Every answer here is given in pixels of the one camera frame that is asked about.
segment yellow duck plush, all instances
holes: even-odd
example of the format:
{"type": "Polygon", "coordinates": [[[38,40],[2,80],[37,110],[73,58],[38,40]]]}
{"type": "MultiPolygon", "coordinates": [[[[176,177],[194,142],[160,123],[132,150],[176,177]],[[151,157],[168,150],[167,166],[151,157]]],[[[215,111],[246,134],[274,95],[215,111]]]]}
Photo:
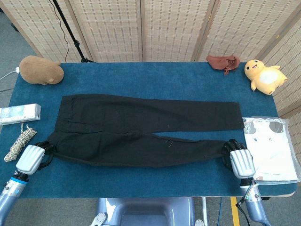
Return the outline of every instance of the yellow duck plush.
{"type": "Polygon", "coordinates": [[[260,60],[250,60],[245,65],[245,74],[251,80],[251,89],[258,89],[264,94],[271,95],[275,89],[287,80],[279,71],[280,66],[266,67],[260,60]]]}

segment white robot part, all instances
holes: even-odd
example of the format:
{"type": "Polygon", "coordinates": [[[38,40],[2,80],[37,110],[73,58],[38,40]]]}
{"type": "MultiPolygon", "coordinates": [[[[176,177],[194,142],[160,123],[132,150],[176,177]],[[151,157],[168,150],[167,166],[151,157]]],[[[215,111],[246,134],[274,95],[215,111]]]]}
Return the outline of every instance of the white robot part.
{"type": "Polygon", "coordinates": [[[237,178],[251,178],[255,174],[253,158],[248,149],[231,151],[230,160],[233,173],[237,178]]]}
{"type": "Polygon", "coordinates": [[[45,150],[41,147],[28,145],[21,155],[16,167],[19,172],[27,175],[34,174],[45,155],[45,150]]]}

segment rope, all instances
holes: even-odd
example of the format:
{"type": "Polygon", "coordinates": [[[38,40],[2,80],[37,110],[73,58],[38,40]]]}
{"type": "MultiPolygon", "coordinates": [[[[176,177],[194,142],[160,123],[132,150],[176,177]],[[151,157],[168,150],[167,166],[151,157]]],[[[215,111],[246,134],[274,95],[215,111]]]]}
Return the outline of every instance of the rope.
{"type": "Polygon", "coordinates": [[[9,153],[4,157],[4,161],[6,162],[16,160],[22,148],[37,134],[37,131],[33,128],[29,128],[28,125],[26,125],[27,130],[23,131],[23,124],[24,123],[21,123],[21,134],[9,149],[9,153]]]}

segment white package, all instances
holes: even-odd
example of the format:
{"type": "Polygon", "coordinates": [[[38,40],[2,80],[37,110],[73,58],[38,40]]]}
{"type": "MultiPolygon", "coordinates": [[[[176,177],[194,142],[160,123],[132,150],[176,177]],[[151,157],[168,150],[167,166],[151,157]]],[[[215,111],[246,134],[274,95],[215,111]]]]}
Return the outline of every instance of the white package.
{"type": "Polygon", "coordinates": [[[244,133],[259,184],[272,185],[300,181],[301,167],[288,133],[288,120],[276,117],[244,118],[244,133]]]}
{"type": "Polygon", "coordinates": [[[39,120],[41,106],[38,104],[0,108],[0,125],[39,120]]]}

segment blue table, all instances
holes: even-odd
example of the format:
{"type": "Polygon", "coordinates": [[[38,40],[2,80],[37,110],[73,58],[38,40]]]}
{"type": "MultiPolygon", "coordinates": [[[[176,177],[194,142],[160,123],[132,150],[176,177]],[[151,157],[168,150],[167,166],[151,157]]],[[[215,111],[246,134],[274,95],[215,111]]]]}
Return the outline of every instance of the blue table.
{"type": "MultiPolygon", "coordinates": [[[[62,64],[64,80],[57,85],[32,85],[20,76],[10,106],[38,103],[41,120],[29,122],[38,131],[30,144],[43,141],[54,130],[61,97],[99,93],[150,99],[235,101],[243,116],[277,116],[271,96],[252,92],[244,63],[224,76],[208,63],[82,63],[62,64]]],[[[7,125],[0,134],[0,154],[9,151],[20,125],[7,125]]],[[[242,129],[215,132],[168,132],[159,135],[186,139],[235,138],[244,142],[242,129]]],[[[2,182],[10,178],[16,161],[0,164],[2,182]]],[[[96,167],[54,158],[36,172],[23,198],[100,198],[167,196],[239,196],[240,181],[222,160],[161,169],[96,167]]],[[[260,186],[262,195],[293,193],[296,184],[260,186]]]]}

